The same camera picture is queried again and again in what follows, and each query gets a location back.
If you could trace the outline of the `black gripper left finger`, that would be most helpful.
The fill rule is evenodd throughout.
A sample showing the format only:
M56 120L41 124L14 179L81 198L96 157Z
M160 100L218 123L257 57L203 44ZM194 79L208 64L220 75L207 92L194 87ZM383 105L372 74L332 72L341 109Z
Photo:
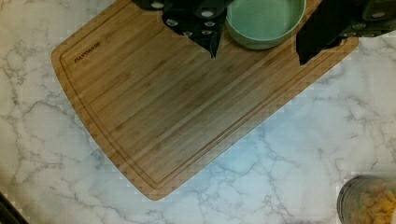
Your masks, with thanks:
M187 36L215 59L233 0L134 0L148 11L161 11L163 24L178 35Z

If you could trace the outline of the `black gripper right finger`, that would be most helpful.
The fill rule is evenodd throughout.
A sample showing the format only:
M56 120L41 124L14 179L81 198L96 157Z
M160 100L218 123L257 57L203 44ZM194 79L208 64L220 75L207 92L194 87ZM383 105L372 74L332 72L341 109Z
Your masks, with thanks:
M300 65L350 37L377 37L395 30L396 0L322 0L296 35Z

